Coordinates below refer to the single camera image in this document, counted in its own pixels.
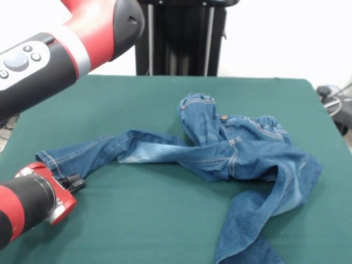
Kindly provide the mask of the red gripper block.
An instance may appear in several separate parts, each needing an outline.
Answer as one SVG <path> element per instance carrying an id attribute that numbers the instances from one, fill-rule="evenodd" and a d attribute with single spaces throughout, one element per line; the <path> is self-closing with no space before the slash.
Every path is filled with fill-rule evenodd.
<path id="1" fill-rule="evenodd" d="M 61 222 L 74 209 L 77 201 L 71 193 L 75 193 L 86 186 L 86 181 L 81 179 L 78 174 L 71 175 L 67 178 L 57 180 L 53 173 L 41 162 L 34 162 L 15 175 L 18 177 L 25 177 L 31 175 L 38 175 L 48 182 L 54 193 L 55 202 L 53 209 L 49 211 L 46 221 L 50 225 L 55 225 Z"/>

